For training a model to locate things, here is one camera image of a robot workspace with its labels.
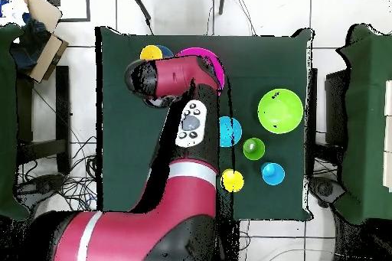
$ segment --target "small green bowl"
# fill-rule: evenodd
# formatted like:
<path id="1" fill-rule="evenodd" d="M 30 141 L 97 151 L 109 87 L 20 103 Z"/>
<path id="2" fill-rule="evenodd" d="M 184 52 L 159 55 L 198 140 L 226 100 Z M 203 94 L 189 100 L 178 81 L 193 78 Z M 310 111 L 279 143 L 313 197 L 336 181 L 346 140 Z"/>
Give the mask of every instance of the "small green bowl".
<path id="1" fill-rule="evenodd" d="M 251 161 L 259 160 L 266 152 L 266 146 L 261 139 L 247 139 L 243 144 L 243 154 Z"/>
<path id="2" fill-rule="evenodd" d="M 257 107 L 261 125 L 274 134 L 294 130 L 303 117 L 301 99 L 288 89 L 274 89 L 261 98 Z"/>

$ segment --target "lime green bowl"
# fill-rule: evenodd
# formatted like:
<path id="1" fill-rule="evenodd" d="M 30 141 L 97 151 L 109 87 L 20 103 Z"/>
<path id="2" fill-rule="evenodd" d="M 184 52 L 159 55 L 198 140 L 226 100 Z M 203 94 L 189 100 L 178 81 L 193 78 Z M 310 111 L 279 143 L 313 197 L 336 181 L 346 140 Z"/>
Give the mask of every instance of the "lime green bowl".
<path id="1" fill-rule="evenodd" d="M 303 117 L 301 99 L 288 89 L 274 89 L 261 98 L 257 107 L 261 125 L 274 134 L 294 130 Z"/>

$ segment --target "pink bowl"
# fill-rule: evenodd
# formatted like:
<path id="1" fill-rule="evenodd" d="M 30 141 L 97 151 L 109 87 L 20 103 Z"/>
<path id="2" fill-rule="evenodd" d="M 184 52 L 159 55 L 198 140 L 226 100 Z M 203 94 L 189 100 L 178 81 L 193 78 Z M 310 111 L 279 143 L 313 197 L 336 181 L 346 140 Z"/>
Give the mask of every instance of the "pink bowl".
<path id="1" fill-rule="evenodd" d="M 201 47 L 190 47 L 186 48 L 183 51 L 180 51 L 176 56 L 187 56 L 187 55 L 198 55 L 202 57 L 209 57 L 214 65 L 215 74 L 220 83 L 220 88 L 224 88 L 224 69 L 222 67 L 221 62 L 219 61 L 217 55 L 215 55 L 212 51 L 209 51 L 205 48 Z"/>

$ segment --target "green table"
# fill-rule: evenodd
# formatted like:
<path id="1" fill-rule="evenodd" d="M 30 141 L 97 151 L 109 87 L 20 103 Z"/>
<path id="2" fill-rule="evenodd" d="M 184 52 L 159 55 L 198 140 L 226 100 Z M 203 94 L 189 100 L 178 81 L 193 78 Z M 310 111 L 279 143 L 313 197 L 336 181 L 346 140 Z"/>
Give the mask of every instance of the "green table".
<path id="1" fill-rule="evenodd" d="M 306 48 L 309 29 L 295 37 L 205 37 L 125 36 L 101 28 L 103 48 L 103 209 L 129 210 L 139 200 L 149 171 L 149 162 L 159 137 L 166 109 L 148 108 L 124 84 L 129 63 L 139 58 L 148 44 L 168 47 L 174 54 L 187 47 L 204 47 L 222 61 L 232 87 L 234 118 L 243 135 L 235 146 L 236 170 L 245 179 L 234 194 L 234 219 L 308 220 L 302 209 L 304 174 L 304 120 L 294 131 L 275 135 L 267 132 L 257 118 L 261 97 L 275 88 L 298 94 L 305 106 L 307 85 Z M 229 116 L 227 85 L 220 96 L 220 115 Z M 243 156 L 245 139 L 258 137 L 266 144 L 259 161 Z M 280 163 L 286 171 L 284 182 L 269 186 L 260 167 L 265 161 Z M 220 150 L 220 169 L 232 168 L 229 148 Z"/>
<path id="2" fill-rule="evenodd" d="M 348 146 L 341 179 L 348 190 L 336 203 L 350 223 L 368 218 L 392 220 L 392 194 L 383 186 L 385 82 L 392 80 L 392 36 L 356 25 L 340 49 L 350 70 L 345 96 Z"/>
<path id="3" fill-rule="evenodd" d="M 26 220 L 30 215 L 12 193 L 17 169 L 18 119 L 16 65 L 9 48 L 12 41 L 22 34 L 16 24 L 0 27 L 0 215 L 13 220 Z"/>

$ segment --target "yellow bowl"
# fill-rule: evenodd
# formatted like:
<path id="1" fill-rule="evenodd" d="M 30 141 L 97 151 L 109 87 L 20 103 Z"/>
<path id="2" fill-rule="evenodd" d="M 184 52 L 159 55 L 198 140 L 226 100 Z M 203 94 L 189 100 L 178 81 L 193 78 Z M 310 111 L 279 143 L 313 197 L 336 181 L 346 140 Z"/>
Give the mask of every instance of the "yellow bowl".
<path id="1" fill-rule="evenodd" d="M 220 185 L 229 192 L 238 192 L 243 187 L 243 176 L 238 171 L 226 169 L 220 177 Z"/>

